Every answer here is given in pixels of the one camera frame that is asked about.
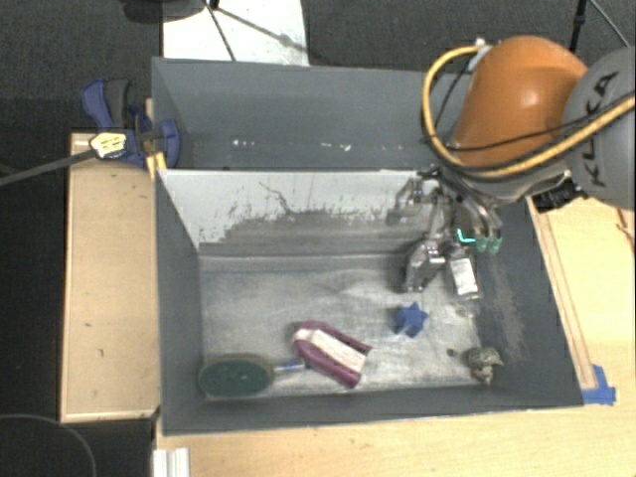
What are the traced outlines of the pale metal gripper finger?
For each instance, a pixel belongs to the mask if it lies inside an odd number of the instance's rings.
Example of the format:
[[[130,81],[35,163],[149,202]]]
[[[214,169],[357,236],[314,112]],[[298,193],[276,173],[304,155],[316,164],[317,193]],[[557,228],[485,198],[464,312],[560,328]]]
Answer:
[[[449,270],[454,293],[463,299],[476,299],[481,295],[476,265],[471,256],[453,256],[449,260]]]
[[[406,256],[404,289],[422,291],[445,264],[446,258],[438,242],[418,242]]]

